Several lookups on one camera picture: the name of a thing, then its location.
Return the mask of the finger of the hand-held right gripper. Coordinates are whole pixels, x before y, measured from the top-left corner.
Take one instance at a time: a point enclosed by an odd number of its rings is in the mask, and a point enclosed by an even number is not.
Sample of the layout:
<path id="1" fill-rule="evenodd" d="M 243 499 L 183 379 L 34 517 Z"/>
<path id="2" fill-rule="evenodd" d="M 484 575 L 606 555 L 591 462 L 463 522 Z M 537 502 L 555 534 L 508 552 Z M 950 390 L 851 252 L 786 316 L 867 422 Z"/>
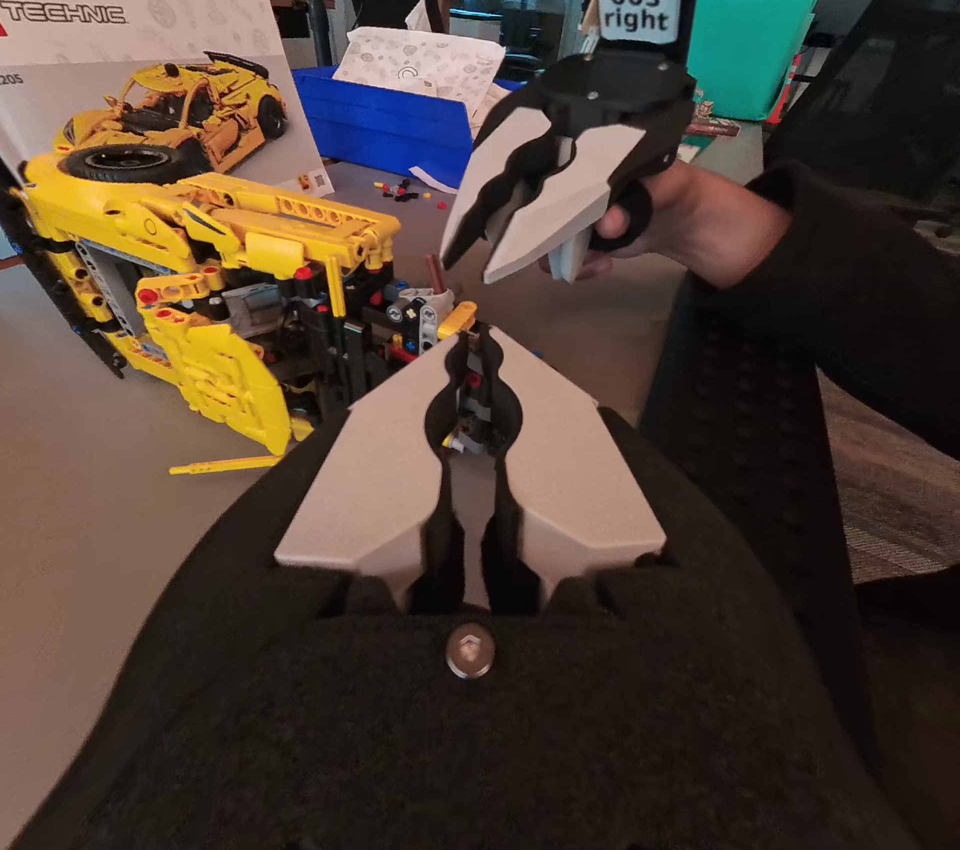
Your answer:
<path id="1" fill-rule="evenodd" d="M 557 136 L 543 111 L 516 109 L 484 132 L 448 215 L 438 253 L 442 266 L 453 269 L 482 239 L 495 248 L 556 167 Z"/>
<path id="2" fill-rule="evenodd" d="M 554 280 L 572 283 L 584 266 L 594 224 L 620 202 L 630 220 L 624 234 L 636 239 L 647 226 L 647 193 L 641 171 L 647 162 L 647 131 L 631 126 L 585 130 L 570 161 L 517 209 L 495 244 L 484 271 L 492 284 L 548 256 Z"/>

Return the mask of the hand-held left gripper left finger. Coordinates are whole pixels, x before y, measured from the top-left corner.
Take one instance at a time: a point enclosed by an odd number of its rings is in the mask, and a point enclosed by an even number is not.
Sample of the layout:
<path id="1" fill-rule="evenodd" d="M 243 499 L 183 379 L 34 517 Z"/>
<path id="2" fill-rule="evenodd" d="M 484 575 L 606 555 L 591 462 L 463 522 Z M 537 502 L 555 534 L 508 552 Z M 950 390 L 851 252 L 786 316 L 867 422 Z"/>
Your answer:
<path id="1" fill-rule="evenodd" d="M 350 408 L 274 552 L 286 567 L 378 578 L 408 612 L 457 612 L 464 532 L 445 439 L 458 421 L 469 338 L 438 343 Z"/>

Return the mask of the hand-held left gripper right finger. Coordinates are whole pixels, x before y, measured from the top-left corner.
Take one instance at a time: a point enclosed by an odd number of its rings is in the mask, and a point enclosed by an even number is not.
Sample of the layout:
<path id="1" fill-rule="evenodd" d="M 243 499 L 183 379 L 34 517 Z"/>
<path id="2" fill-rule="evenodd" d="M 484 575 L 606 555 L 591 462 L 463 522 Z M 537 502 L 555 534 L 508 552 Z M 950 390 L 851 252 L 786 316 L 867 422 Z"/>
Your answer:
<path id="1" fill-rule="evenodd" d="M 493 612 L 538 612 L 558 584 L 660 555 L 666 533 L 594 398 L 503 330 L 481 331 L 494 509 L 481 541 Z"/>

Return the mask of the black grey brick assembly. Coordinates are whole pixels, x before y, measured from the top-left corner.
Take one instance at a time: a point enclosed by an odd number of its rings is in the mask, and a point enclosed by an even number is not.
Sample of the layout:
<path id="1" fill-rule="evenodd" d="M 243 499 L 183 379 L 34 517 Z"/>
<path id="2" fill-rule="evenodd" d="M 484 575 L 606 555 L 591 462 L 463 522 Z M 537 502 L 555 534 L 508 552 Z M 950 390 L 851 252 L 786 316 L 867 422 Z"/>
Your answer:
<path id="1" fill-rule="evenodd" d="M 457 421 L 443 446 L 460 454 L 494 457 L 504 438 L 495 418 L 498 386 L 498 356 L 486 338 L 486 325 L 466 332 L 465 376 L 458 392 Z"/>

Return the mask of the yellow toy brick car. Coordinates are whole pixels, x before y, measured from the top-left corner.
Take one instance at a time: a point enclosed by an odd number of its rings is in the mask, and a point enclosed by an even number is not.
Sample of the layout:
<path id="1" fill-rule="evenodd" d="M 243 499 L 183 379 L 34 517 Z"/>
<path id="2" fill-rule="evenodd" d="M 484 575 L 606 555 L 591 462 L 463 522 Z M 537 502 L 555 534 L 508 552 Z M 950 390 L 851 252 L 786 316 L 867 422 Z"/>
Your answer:
<path id="1" fill-rule="evenodd" d="M 146 145 L 49 153 L 17 172 L 2 178 L 2 232 L 90 351 L 267 455 L 478 328 L 435 256 L 425 287 L 395 279 L 401 223 L 388 214 L 187 174 Z"/>

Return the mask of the person's right hand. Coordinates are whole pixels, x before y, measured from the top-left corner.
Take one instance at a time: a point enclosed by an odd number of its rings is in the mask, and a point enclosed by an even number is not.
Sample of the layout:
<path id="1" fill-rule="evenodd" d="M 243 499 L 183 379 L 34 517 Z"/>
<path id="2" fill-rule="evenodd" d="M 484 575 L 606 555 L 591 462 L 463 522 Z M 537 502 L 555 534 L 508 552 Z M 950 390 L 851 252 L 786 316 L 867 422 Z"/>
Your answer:
<path id="1" fill-rule="evenodd" d="M 606 274 L 616 259 L 653 254 L 725 290 L 759 267 L 791 225 L 783 208 L 697 165 L 676 162 L 642 184 L 652 201 L 648 226 L 610 255 L 588 252 L 578 280 Z"/>

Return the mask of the wooden gear model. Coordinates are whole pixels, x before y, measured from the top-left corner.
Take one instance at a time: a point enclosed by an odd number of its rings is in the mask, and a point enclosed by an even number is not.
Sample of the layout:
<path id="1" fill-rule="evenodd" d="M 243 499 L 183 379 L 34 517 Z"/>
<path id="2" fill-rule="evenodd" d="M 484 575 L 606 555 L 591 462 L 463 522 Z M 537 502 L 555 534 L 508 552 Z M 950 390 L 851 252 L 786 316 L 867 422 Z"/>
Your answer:
<path id="1" fill-rule="evenodd" d="M 706 99 L 702 88 L 693 93 L 694 112 L 678 147 L 678 160 L 692 162 L 703 149 L 718 138 L 736 138 L 740 124 L 714 113 L 713 101 Z"/>

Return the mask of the blue plastic bin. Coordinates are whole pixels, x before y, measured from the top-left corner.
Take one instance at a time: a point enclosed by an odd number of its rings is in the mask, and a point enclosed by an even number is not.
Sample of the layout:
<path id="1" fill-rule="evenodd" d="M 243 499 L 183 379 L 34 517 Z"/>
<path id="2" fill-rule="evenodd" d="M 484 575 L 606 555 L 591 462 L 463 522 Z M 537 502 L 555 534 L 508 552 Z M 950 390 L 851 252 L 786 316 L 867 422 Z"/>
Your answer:
<path id="1" fill-rule="evenodd" d="M 337 81 L 335 70 L 292 72 L 322 156 L 404 177 L 418 166 L 441 183 L 460 186 L 474 147 L 463 104 Z"/>

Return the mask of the teal plastic bin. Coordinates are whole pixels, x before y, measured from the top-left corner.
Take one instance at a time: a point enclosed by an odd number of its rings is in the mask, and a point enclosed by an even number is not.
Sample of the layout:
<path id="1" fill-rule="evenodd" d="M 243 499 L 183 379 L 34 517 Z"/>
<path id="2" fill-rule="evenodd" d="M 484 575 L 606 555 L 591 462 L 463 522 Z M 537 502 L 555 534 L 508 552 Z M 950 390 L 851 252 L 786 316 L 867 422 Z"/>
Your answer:
<path id="1" fill-rule="evenodd" d="M 696 1 L 687 68 L 715 115 L 750 122 L 769 117 L 817 1 Z"/>

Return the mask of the white printed paper sheets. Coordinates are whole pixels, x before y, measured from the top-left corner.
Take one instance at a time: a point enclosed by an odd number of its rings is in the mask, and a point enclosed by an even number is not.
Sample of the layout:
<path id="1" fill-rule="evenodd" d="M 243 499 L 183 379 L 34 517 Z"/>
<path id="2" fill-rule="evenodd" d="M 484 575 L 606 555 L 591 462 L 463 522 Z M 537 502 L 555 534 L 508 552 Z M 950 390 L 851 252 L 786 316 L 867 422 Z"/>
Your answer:
<path id="1" fill-rule="evenodd" d="M 459 102 L 476 132 L 508 95 L 496 82 L 505 49 L 489 40 L 432 32 L 426 0 L 419 0 L 405 24 L 404 29 L 355 28 L 332 78 Z"/>

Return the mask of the long yellow Lego axle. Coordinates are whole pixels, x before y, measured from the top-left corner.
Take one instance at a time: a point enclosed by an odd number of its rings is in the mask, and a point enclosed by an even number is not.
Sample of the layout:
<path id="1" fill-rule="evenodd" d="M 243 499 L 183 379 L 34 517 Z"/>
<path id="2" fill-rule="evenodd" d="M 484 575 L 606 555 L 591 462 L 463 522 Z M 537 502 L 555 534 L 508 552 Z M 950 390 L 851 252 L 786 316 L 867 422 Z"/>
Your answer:
<path id="1" fill-rule="evenodd" d="M 170 475 L 204 475 L 220 472 L 245 472 L 252 470 L 270 469 L 283 461 L 283 456 L 261 455 L 222 460 L 199 461 L 190 464 L 170 467 Z"/>

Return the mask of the orange striped safety cone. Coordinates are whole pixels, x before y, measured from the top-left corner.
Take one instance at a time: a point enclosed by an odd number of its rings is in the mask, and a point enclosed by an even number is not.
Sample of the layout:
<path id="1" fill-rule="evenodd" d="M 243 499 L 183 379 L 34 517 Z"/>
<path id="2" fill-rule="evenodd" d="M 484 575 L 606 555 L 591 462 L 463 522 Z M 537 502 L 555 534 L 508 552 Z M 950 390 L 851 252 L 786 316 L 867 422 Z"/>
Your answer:
<path id="1" fill-rule="evenodd" d="M 763 121 L 764 126 L 772 128 L 779 125 L 785 113 L 791 106 L 794 97 L 800 92 L 807 80 L 807 63 L 810 53 L 806 50 L 798 52 L 794 57 L 791 67 L 788 71 L 784 85 L 781 88 L 780 95 L 775 100 L 774 108 Z"/>

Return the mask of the black dimpled mat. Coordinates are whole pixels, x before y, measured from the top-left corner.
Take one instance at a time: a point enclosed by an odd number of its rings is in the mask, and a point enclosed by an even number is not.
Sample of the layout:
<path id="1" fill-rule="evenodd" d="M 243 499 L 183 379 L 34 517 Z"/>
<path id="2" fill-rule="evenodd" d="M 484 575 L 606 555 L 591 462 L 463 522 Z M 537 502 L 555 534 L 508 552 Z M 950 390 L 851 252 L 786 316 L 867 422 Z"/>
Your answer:
<path id="1" fill-rule="evenodd" d="M 854 577 L 813 362 L 709 309 L 681 280 L 639 429 L 772 575 L 841 724 L 876 776 Z"/>

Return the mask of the black mesh office chair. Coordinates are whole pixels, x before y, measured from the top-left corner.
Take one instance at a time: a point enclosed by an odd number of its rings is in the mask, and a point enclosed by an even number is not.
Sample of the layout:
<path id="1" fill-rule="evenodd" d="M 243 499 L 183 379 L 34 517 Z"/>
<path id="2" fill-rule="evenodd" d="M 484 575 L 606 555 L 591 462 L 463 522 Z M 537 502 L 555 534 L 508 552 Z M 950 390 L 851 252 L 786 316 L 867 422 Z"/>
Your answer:
<path id="1" fill-rule="evenodd" d="M 871 0 L 764 147 L 903 208 L 958 192 L 959 0 Z"/>

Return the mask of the white car instruction booklet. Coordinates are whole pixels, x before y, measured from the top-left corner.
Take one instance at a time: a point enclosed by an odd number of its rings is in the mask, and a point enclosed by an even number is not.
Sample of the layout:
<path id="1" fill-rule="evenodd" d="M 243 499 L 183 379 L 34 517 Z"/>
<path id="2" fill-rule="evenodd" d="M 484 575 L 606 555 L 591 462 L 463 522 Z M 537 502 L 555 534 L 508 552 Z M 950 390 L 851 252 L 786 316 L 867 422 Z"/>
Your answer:
<path id="1" fill-rule="evenodd" d="M 270 0 L 2 0 L 2 178 L 131 143 L 328 196 Z"/>

